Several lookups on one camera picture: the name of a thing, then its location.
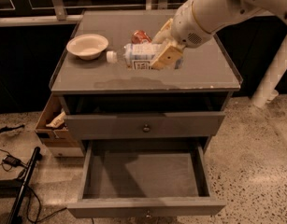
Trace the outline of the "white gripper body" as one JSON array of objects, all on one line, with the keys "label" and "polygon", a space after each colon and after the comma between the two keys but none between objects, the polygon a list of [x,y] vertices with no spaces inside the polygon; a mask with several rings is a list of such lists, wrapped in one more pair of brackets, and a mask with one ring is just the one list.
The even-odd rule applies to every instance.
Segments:
[{"label": "white gripper body", "polygon": [[193,11],[194,0],[186,1],[178,8],[171,25],[171,36],[187,48],[198,48],[212,38],[197,23]]}]

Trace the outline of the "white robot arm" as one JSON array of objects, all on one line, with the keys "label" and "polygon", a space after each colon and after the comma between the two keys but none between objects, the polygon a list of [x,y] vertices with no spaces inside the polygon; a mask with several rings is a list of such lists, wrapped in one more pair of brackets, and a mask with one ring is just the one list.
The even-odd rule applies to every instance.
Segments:
[{"label": "white robot arm", "polygon": [[161,46],[151,68],[162,69],[180,59],[186,48],[207,43],[222,28],[246,21],[262,11],[287,25],[287,0],[187,0],[152,42]]}]

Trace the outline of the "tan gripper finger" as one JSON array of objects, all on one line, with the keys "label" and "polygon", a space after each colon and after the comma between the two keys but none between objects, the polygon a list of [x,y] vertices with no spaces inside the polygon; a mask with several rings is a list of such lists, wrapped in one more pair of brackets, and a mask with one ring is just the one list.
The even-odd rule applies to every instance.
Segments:
[{"label": "tan gripper finger", "polygon": [[172,19],[169,19],[159,30],[159,32],[152,39],[153,44],[162,44],[164,42],[172,42],[173,37],[171,36],[171,25]]},{"label": "tan gripper finger", "polygon": [[151,59],[150,67],[161,70],[168,65],[174,64],[183,56],[184,47],[173,42],[165,42],[159,46]]}]

